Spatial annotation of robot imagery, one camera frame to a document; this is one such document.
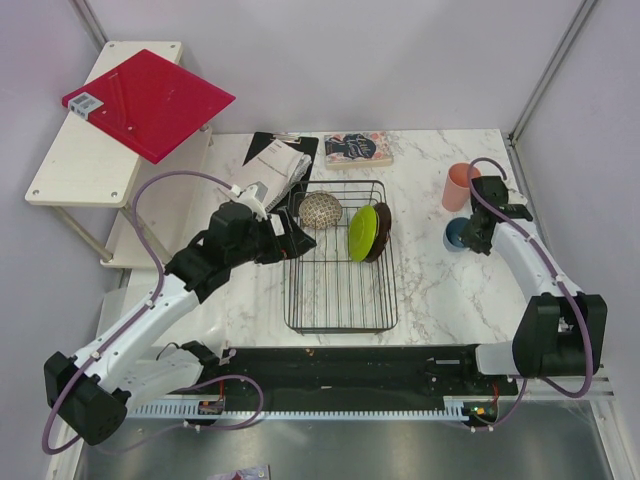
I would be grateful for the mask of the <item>blue-grey cup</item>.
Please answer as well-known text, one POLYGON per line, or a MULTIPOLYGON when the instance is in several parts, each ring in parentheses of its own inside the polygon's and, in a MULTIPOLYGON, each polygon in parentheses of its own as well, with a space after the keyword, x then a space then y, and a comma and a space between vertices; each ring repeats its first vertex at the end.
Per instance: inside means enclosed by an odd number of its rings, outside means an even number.
POLYGON ((466 217, 456 217, 448 222, 443 233, 443 244, 449 252, 462 252, 468 250, 461 240, 461 234, 469 223, 466 217))

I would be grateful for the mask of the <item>pink plastic cup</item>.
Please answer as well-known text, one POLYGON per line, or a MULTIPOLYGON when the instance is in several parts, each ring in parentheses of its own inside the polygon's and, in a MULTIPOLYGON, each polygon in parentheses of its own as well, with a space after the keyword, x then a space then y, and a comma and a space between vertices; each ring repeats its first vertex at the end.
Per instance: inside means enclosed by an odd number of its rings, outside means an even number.
POLYGON ((452 165, 446 176, 442 206, 450 211, 460 211, 470 197, 469 178, 475 178, 479 172, 468 163, 452 165))

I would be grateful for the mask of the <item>lime green plate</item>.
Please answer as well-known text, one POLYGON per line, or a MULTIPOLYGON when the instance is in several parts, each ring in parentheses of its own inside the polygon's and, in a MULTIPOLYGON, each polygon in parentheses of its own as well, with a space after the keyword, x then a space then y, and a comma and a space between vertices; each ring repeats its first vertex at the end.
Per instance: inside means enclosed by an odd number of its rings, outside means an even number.
POLYGON ((348 251, 354 262, 363 262, 373 247, 378 232, 378 215, 371 205, 354 214, 348 229, 348 251))

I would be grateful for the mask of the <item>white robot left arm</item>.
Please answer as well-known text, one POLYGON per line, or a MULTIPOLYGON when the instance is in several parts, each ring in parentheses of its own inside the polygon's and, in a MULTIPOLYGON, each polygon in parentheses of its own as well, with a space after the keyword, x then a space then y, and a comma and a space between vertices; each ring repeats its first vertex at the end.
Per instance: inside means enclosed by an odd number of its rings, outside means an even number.
POLYGON ((315 246, 287 208, 263 215, 239 202, 222 204, 132 312, 74 355, 56 352, 46 360, 50 416, 61 418, 87 444, 102 443, 133 406, 135 389, 126 384, 126 374, 169 327, 226 284, 234 268, 296 259, 315 246))

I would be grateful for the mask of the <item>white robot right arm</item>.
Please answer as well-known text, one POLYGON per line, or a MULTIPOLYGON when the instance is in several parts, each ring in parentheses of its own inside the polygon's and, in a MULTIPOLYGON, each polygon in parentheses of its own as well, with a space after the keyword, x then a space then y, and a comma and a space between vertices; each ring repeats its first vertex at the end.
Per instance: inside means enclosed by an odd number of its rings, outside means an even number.
POLYGON ((475 253, 499 254, 509 266, 527 306, 510 341, 481 344, 476 359, 458 368, 467 392, 483 392, 494 375, 522 378, 587 376, 600 367, 608 308, 599 294, 586 294, 542 244, 533 217, 509 202, 498 176, 471 181, 472 215, 460 234, 475 253))

